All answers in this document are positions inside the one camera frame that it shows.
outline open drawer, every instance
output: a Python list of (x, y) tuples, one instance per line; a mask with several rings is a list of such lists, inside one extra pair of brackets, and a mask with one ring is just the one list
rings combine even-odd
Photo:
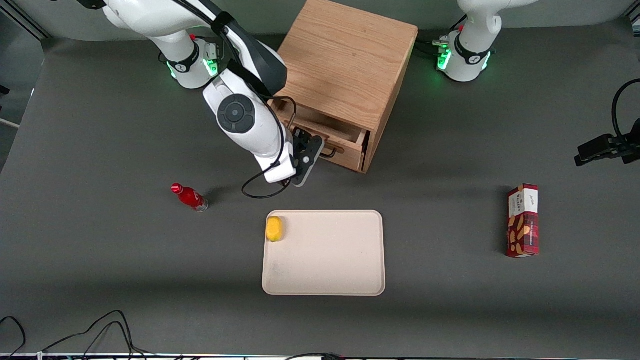
[[(271, 107), (278, 115), (278, 119), (288, 125), (293, 114), (293, 104), (286, 100), (274, 100)], [(332, 158), (327, 159), (328, 161), (362, 172), (369, 131), (300, 105), (298, 105), (298, 113), (290, 130), (292, 131), (295, 127), (300, 127), (312, 135), (319, 135), (324, 139), (323, 155), (330, 156), (334, 153)]]

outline gray table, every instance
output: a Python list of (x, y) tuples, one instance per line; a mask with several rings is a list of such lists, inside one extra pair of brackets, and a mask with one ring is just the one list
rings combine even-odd
[[(0, 315), (23, 321), (27, 351), (120, 308), (156, 352), (638, 358), (640, 167), (573, 164), (640, 76), (629, 24), (506, 30), (497, 48), (470, 84), (416, 52), (369, 174), (322, 162), (258, 201), (240, 193), (252, 156), (150, 42), (49, 44), (0, 176)], [(639, 96), (621, 99), (626, 130)], [(185, 208), (174, 181), (211, 208)], [(540, 186), (541, 255), (509, 259), (522, 182)], [(385, 219), (382, 296), (262, 291), (271, 210), (354, 207)], [(1, 350), (18, 342), (0, 329)], [(114, 332), (98, 350), (124, 348)]]

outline wooden cabinet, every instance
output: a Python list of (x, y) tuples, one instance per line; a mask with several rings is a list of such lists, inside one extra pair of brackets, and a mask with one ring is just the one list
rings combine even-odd
[[(307, 0), (278, 53), (289, 69), (280, 96), (298, 103), (293, 127), (326, 141), (329, 161), (366, 173), (380, 143), (413, 50), (410, 24), (333, 3)], [(292, 105), (274, 101), (289, 122)]]

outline plastic tray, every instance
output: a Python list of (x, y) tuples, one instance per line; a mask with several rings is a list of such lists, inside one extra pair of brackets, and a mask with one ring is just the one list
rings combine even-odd
[(270, 295), (377, 296), (385, 291), (382, 216), (374, 210), (276, 210), (282, 239), (264, 239)]

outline green led light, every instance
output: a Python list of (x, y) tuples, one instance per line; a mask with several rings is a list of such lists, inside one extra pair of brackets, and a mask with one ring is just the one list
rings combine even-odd
[(209, 75), (211, 75), (211, 77), (218, 75), (218, 63), (216, 62), (216, 60), (202, 59), (202, 63), (207, 68), (207, 71), (209, 72)]
[(449, 60), (451, 59), (451, 50), (447, 49), (444, 53), (442, 53), (438, 59), (438, 68), (444, 71), (449, 64)]
[(489, 65), (489, 58), (491, 57), (491, 51), (486, 55), (486, 59), (484, 61), (484, 65), (482, 65), (482, 69), (486, 69), (486, 66)]
[(175, 73), (173, 72), (171, 65), (169, 65), (169, 62), (166, 63), (166, 66), (169, 68), (169, 70), (171, 70), (171, 77), (175, 79)]

